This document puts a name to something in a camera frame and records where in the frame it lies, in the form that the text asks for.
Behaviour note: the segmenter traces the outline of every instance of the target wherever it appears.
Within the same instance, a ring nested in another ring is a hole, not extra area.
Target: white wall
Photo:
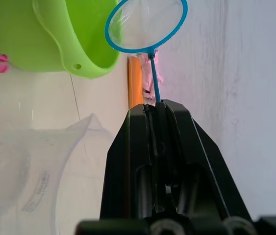
[[[188,0],[160,48],[162,98],[219,145],[253,218],[276,214],[276,0]]]

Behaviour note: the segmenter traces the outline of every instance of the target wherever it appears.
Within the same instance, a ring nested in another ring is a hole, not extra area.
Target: pink plastic bag
[[[142,79],[143,79],[143,98],[145,99],[146,103],[153,103],[155,102],[155,91],[153,85],[153,75],[152,75],[152,68],[151,68],[151,60],[148,58],[148,54],[140,53],[138,54],[140,59],[141,68],[142,68]],[[163,83],[163,78],[158,71],[158,50],[155,51],[155,67],[157,73],[157,80],[158,85],[160,86]]]

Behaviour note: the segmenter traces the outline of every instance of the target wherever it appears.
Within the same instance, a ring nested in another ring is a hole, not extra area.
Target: blue handle
[[[161,100],[161,95],[159,94],[159,87],[158,87],[158,80],[157,80],[157,75],[156,75],[154,57],[155,57],[154,53],[149,54],[149,59],[151,60],[155,99],[156,99],[156,102],[161,102],[162,100]]]

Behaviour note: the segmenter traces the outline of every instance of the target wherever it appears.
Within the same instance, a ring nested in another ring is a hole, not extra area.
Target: white floor
[[[29,73],[11,67],[0,74],[0,130],[62,129],[94,113],[116,136],[128,110],[126,57],[108,75],[87,80],[66,72]],[[100,171],[78,145],[66,165],[57,198],[58,234],[73,234],[78,221],[98,218]]]

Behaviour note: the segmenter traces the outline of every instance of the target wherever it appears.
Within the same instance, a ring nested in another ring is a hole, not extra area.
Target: net mesh
[[[108,34],[120,48],[149,48],[176,28],[182,13],[181,0],[128,0],[112,17]]]

